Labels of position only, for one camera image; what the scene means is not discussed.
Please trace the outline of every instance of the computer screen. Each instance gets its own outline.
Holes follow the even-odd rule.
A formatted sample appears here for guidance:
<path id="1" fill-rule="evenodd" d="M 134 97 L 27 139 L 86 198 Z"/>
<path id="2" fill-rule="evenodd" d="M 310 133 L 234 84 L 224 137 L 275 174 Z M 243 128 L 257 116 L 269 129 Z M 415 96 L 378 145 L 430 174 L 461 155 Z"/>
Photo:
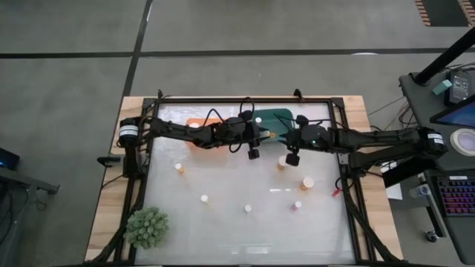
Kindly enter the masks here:
<path id="1" fill-rule="evenodd" d="M 475 128 L 475 96 L 431 117 L 430 122 Z"/>

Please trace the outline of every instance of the rgb keyboard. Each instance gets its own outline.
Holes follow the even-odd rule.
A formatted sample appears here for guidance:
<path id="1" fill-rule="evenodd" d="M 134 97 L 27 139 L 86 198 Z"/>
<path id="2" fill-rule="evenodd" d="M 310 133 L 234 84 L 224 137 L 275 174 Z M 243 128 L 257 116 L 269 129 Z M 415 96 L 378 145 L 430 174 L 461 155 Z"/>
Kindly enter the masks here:
<path id="1" fill-rule="evenodd" d="M 440 180 L 438 184 L 447 216 L 475 217 L 475 180 Z"/>

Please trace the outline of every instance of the black desk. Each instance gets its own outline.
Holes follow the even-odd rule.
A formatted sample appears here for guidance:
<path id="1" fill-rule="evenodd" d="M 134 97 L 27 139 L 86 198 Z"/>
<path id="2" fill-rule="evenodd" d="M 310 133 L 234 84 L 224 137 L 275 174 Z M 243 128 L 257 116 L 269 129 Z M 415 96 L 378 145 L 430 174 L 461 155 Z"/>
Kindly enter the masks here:
<path id="1" fill-rule="evenodd" d="M 438 125 L 429 122 L 429 118 L 446 109 L 443 94 L 436 96 L 432 89 L 445 79 L 445 74 L 437 74 L 426 87 L 416 85 L 411 76 L 399 77 L 402 92 L 416 117 L 419 125 L 432 128 L 443 136 L 448 152 L 436 161 L 438 171 L 425 171 L 424 175 L 432 192 L 436 192 L 437 175 L 475 174 L 475 156 L 464 156 L 451 146 L 451 134 L 457 126 Z M 434 201 L 442 215 L 442 220 L 453 241 L 460 260 L 465 264 L 475 263 L 475 217 L 446 217 L 441 208 L 440 196 L 434 195 Z"/>

